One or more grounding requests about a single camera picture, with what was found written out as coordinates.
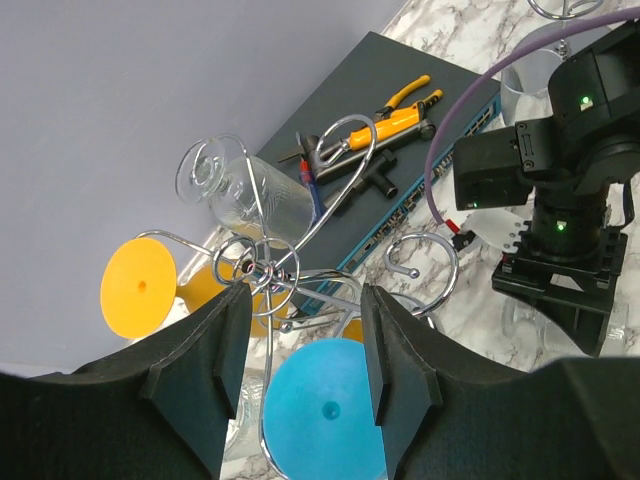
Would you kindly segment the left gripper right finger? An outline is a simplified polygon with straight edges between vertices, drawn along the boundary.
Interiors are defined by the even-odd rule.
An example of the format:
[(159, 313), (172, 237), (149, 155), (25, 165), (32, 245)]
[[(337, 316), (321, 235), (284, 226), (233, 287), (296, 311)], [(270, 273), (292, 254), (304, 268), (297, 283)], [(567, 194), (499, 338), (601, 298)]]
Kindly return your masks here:
[(639, 361), (571, 357), (525, 373), (361, 294), (375, 423), (392, 479), (635, 479)]

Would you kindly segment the blue plastic goblet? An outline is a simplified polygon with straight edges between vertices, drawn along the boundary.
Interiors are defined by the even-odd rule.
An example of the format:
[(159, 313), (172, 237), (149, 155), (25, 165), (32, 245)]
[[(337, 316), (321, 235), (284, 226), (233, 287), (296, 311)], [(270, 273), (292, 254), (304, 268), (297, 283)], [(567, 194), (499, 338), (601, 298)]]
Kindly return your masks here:
[(379, 479), (386, 473), (374, 423), (364, 346), (322, 339), (303, 346), (267, 389), (263, 429), (290, 479)]

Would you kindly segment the clear plastic cup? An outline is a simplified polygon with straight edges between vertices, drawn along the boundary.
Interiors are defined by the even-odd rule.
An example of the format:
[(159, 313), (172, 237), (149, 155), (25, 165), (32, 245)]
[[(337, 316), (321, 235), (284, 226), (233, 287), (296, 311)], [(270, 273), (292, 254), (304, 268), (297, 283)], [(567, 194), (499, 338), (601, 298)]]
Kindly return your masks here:
[(501, 114), (505, 126), (552, 114), (548, 82), (561, 63), (555, 51), (539, 49), (501, 72)]

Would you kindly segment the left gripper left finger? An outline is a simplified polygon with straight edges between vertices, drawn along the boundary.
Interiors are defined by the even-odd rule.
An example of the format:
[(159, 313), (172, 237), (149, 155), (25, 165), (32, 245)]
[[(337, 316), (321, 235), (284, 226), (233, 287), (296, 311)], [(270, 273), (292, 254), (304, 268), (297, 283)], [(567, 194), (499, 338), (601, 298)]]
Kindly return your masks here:
[(70, 374), (1, 378), (5, 479), (216, 479), (252, 319), (235, 283)]

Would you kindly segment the yellow plastic wine glass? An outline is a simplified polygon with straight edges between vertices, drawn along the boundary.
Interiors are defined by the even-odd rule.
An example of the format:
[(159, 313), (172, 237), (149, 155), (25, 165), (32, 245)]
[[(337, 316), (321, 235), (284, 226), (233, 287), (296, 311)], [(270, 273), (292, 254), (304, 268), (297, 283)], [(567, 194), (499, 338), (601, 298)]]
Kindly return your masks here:
[(158, 330), (177, 298), (193, 313), (225, 288), (215, 278), (211, 262), (180, 285), (169, 249), (159, 240), (143, 237), (120, 246), (107, 263), (100, 305), (109, 328), (134, 340)]

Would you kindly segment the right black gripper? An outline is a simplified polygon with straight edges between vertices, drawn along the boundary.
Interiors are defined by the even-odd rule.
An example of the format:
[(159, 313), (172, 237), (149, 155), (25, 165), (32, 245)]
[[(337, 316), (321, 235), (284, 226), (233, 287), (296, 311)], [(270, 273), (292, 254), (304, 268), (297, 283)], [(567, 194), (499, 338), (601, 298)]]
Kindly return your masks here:
[[(639, 171), (639, 25), (626, 22), (563, 63), (548, 84), (552, 113), (464, 138), (453, 149), (459, 209), (534, 198), (494, 291), (554, 322), (584, 354), (601, 354), (626, 248), (606, 218), (611, 185)], [(577, 290), (556, 285), (569, 277)]]

